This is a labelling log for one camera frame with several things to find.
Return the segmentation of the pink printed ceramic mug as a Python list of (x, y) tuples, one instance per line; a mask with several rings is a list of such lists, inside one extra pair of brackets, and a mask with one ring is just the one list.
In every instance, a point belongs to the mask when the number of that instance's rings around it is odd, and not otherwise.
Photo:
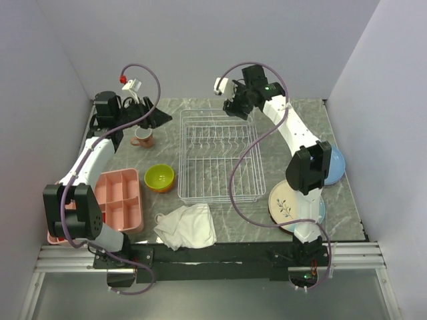
[(155, 145), (152, 129), (143, 129), (138, 127), (134, 132), (134, 137), (130, 141), (131, 145), (136, 147), (144, 147), (146, 149)]

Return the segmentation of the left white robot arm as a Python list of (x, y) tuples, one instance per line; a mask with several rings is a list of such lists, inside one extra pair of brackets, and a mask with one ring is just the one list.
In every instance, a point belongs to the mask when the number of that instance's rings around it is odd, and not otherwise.
[(80, 247), (92, 243), (109, 251), (109, 259), (119, 268), (133, 260), (128, 237), (108, 226), (95, 198), (95, 186), (103, 168), (116, 153), (123, 130), (137, 125), (156, 129), (172, 120), (149, 99), (130, 97), (122, 102), (113, 91), (102, 91), (94, 100), (95, 114), (89, 122), (83, 151), (68, 174), (43, 190), (48, 233)]

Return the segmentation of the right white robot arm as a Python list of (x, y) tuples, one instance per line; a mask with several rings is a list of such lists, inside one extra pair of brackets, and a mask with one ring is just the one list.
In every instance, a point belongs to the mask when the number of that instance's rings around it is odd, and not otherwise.
[(264, 63), (239, 63), (243, 81), (216, 79), (214, 93), (225, 97), (223, 110), (230, 117), (243, 120), (259, 109), (272, 123), (268, 131), (278, 131), (292, 155), (286, 168), (286, 181), (294, 191), (299, 219), (294, 222), (292, 257), (298, 265), (308, 265), (322, 248), (326, 232), (319, 222), (320, 198), (329, 175), (332, 146), (321, 141), (303, 123), (290, 103), (288, 88), (279, 77), (268, 81)]

